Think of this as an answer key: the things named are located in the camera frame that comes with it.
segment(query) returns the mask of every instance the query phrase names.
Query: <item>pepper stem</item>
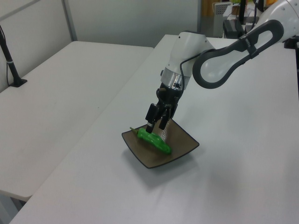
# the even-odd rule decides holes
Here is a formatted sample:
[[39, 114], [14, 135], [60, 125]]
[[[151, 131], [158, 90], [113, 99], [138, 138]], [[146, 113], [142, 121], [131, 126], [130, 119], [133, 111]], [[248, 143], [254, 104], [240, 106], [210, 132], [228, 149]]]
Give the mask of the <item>pepper stem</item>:
[[130, 129], [132, 130], [132, 132], [134, 132], [135, 134], [138, 134], [138, 131], [132, 127], [130, 127]]

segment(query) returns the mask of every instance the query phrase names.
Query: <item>black stand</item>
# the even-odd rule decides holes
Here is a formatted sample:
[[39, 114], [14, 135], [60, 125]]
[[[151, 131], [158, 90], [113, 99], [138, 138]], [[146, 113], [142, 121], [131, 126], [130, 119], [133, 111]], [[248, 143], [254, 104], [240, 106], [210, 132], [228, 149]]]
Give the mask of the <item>black stand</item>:
[[293, 38], [287, 39], [284, 43], [286, 49], [294, 49], [296, 52], [297, 82], [298, 82], [298, 89], [299, 89], [299, 49], [297, 47], [298, 42], [299, 42], [299, 36], [295, 36]]
[[246, 0], [241, 0], [241, 2], [240, 2], [240, 12], [239, 12], [239, 22], [241, 24], [244, 23], [245, 7], [246, 7]]
[[18, 72], [17, 72], [17, 69], [15, 68], [15, 65], [14, 65], [14, 62], [13, 62], [13, 59], [11, 58], [11, 55], [9, 53], [9, 50], [7, 48], [7, 45], [6, 45], [6, 40], [3, 36], [3, 34], [0, 34], [0, 45], [1, 45], [1, 48], [2, 48], [2, 51], [4, 53], [4, 56], [6, 58], [6, 62], [8, 63], [8, 66], [9, 66], [9, 69], [14, 77], [14, 83], [11, 84], [11, 86], [13, 87], [20, 87], [21, 85], [23, 85], [24, 83], [27, 82], [26, 79], [21, 79]]

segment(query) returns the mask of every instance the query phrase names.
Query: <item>white tabletop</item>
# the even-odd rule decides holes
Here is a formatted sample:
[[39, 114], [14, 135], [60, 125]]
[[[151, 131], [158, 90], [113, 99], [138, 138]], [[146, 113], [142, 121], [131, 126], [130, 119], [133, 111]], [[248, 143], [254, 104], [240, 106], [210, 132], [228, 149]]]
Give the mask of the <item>white tabletop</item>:
[[152, 48], [73, 42], [0, 94], [0, 193], [28, 200]]
[[[11, 224], [293, 224], [299, 220], [295, 52], [277, 44], [214, 90], [192, 78], [174, 120], [199, 143], [146, 169], [121, 137], [146, 123], [165, 36]], [[232, 40], [211, 39], [220, 48]]]

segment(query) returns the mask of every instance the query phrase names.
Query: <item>green pepper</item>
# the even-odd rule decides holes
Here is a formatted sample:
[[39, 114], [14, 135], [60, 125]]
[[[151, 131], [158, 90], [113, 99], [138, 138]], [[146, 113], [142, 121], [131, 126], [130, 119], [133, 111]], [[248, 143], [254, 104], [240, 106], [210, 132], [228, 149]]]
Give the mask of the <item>green pepper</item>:
[[139, 130], [136, 130], [130, 127], [130, 129], [132, 130], [132, 132], [137, 134], [138, 138], [143, 139], [146, 142], [152, 144], [160, 151], [166, 154], [171, 153], [171, 148], [163, 141], [163, 139], [159, 135], [155, 133], [148, 133], [144, 128], [139, 128]]

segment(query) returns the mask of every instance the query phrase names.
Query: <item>square plate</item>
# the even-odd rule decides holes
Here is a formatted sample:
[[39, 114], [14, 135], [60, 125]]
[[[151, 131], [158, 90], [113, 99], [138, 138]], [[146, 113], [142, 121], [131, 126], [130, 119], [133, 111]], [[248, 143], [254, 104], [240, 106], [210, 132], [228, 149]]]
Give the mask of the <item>square plate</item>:
[[159, 151], [150, 143], [138, 138], [132, 131], [121, 134], [134, 156], [148, 169], [172, 162], [199, 146], [199, 143], [174, 120], [170, 119], [164, 130], [159, 128], [159, 124], [160, 121], [156, 123], [153, 133], [159, 135], [171, 147], [171, 154]]

